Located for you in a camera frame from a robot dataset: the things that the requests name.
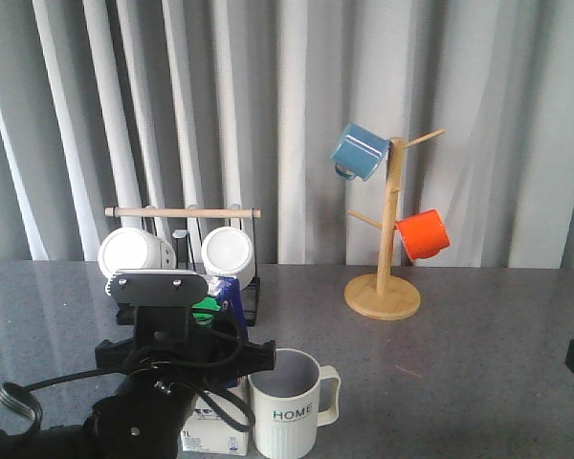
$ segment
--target wooden mug tree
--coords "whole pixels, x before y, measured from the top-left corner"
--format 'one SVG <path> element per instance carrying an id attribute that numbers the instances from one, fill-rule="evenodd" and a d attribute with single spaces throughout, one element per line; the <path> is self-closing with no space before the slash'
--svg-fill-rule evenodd
<path id="1" fill-rule="evenodd" d="M 421 305 L 419 291 L 405 279 L 391 275 L 398 195 L 401 191 L 406 150 L 442 133 L 444 129 L 439 129 L 411 142 L 402 138 L 391 139 L 382 224 L 353 210 L 348 212 L 381 230 L 377 272 L 355 277 L 344 288 L 346 303 L 364 316 L 379 320 L 399 320 L 414 315 Z"/>

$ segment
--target cable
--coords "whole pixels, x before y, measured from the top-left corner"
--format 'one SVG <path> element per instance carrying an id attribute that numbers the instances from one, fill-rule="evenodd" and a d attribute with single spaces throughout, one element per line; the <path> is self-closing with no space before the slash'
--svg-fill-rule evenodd
<path id="1" fill-rule="evenodd" d="M 217 366 L 221 366 L 221 365 L 225 365 L 227 363 L 230 363 L 231 361 L 233 361 L 236 357 L 238 357 L 238 355 L 240 354 L 240 352 L 242 351 L 242 349 L 244 348 L 245 345 L 245 338 L 244 338 L 244 331 L 242 329 L 242 326 L 240 325 L 240 323 L 238 323 L 238 321 L 231 315 L 229 314 L 225 314 L 222 311 L 212 311 L 209 309 L 203 309 L 203 308 L 191 308 L 191 310 L 200 310 L 200 311 L 204 311 L 204 313 L 208 313 L 211 314 L 212 316 L 225 316 L 228 320 L 228 322 L 233 326 L 233 328 L 236 330 L 236 347 L 235 349 L 232 351 L 231 354 L 229 354 L 227 357 L 225 357 L 224 359 L 221 359 L 219 361 L 177 361 L 175 362 L 175 364 L 179 365 L 179 366 L 185 366 L 185 367 L 190 367 L 190 368 L 214 368 Z M 222 334 L 221 332 L 217 332 L 217 331 L 209 331 L 206 333 L 210 333 L 212 335 L 216 335 L 216 336 L 223 336 L 222 338 L 225 337 L 224 334 Z"/>
<path id="2" fill-rule="evenodd" d="M 42 423 L 42 405 L 28 390 L 13 382 L 5 382 L 0 387 L 0 404 L 32 424 L 21 437 L 26 442 L 40 430 Z"/>
<path id="3" fill-rule="evenodd" d="M 118 367 L 118 368 L 104 368 L 97 370 L 87 370 L 80 371 L 78 373 L 73 373 L 71 375 L 58 376 L 57 378 L 51 378 L 49 380 L 35 382 L 33 384 L 25 385 L 22 388 L 28 392 L 32 392 L 38 389 L 49 387 L 51 385 L 57 385 L 62 383 L 69 383 L 70 381 L 84 380 L 87 378 L 94 378 L 96 376 L 110 375 L 113 373 L 128 373 L 136 370 L 135 367 Z"/>
<path id="4" fill-rule="evenodd" d="M 198 217 L 195 217 L 195 225 L 198 227 L 198 240 L 200 241 L 200 244 L 202 244 L 204 239 L 202 238 L 202 229 L 200 228 L 200 219 Z"/>
<path id="5" fill-rule="evenodd" d="M 196 271 L 195 268 L 195 256 L 193 255 L 193 246 L 191 245 L 191 234 L 188 234 L 186 236 L 186 243 L 188 245 L 188 249 L 189 249 L 189 253 L 191 255 L 191 266 L 193 267 L 193 270 Z"/>
<path id="6" fill-rule="evenodd" d="M 248 432 L 251 430 L 251 428 L 255 424 L 255 415 L 254 415 L 253 411 L 251 410 L 251 407 L 248 406 L 241 398 L 232 394 L 225 387 L 215 386 L 215 387 L 212 387 L 209 389 L 203 389 L 202 387 L 200 387 L 200 386 L 198 386 L 192 382 L 182 381 L 182 380 L 169 382 L 169 384 L 170 385 L 174 385 L 174 384 L 182 385 L 182 386 L 186 387 L 187 389 L 190 389 L 193 392 L 195 392 L 202 400 L 204 400 L 207 403 L 207 405 L 210 407 L 210 409 L 212 409 L 215 413 L 217 413 L 217 415 L 223 420 L 224 423 L 226 423 L 228 426 L 230 426 L 234 430 L 237 430 L 239 432 Z M 221 406 L 219 406 L 219 404 L 210 397 L 210 395 L 207 393 L 207 390 L 208 390 L 208 392 L 213 393 L 215 395 L 218 395 L 222 399 L 224 399 L 227 402 L 230 402 L 232 405 L 234 405 L 242 414 L 245 415 L 245 418 L 247 418 L 248 424 L 241 424 L 238 421 L 236 421 L 233 418 L 233 416 L 228 414 L 228 412 L 225 409 L 223 409 Z"/>

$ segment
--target blue mug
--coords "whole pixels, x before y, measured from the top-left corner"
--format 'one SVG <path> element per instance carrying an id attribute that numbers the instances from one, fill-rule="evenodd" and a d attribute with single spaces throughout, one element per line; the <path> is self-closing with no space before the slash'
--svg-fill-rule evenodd
<path id="1" fill-rule="evenodd" d="M 391 142 L 350 123 L 342 131 L 338 146 L 332 153 L 336 172 L 346 180 L 361 177 L 365 182 L 379 166 Z"/>

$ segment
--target upside-down white cup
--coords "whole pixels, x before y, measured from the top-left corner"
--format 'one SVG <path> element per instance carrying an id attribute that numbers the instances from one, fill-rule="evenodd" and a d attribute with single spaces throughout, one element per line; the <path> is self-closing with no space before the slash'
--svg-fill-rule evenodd
<path id="1" fill-rule="evenodd" d="M 332 380 L 332 402 L 319 412 L 321 381 Z M 272 371 L 249 375 L 257 450 L 270 459 L 298 459 L 310 452 L 317 428 L 338 419 L 341 377 L 297 349 L 276 349 Z"/>
<path id="2" fill-rule="evenodd" d="M 209 275 L 236 277 L 243 290 L 254 277 L 254 247 L 246 232 L 232 227 L 217 228 L 202 242 L 202 261 Z"/>
<path id="3" fill-rule="evenodd" d="M 172 270 L 176 253 L 164 239 L 140 228 L 119 228 L 102 241 L 99 268 L 107 279 L 117 270 Z"/>

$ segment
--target table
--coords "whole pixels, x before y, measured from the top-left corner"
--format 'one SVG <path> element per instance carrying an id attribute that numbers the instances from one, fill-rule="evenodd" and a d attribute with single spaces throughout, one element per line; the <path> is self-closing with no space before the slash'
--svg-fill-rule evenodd
<path id="1" fill-rule="evenodd" d="M 342 376 L 340 419 L 320 428 L 307 457 L 574 459 L 574 376 L 563 364 L 574 270 L 394 268 L 423 297 L 417 315 L 396 322 L 342 299 L 371 270 L 259 267 L 251 340 L 302 349 Z M 129 338 L 104 283 L 96 263 L 0 262 L 0 383 L 93 368 L 101 340 Z M 80 424 L 121 378 L 36 392 L 43 426 Z M 27 425 L 0 408 L 0 428 Z M 248 457 L 261 457 L 253 442 Z"/>

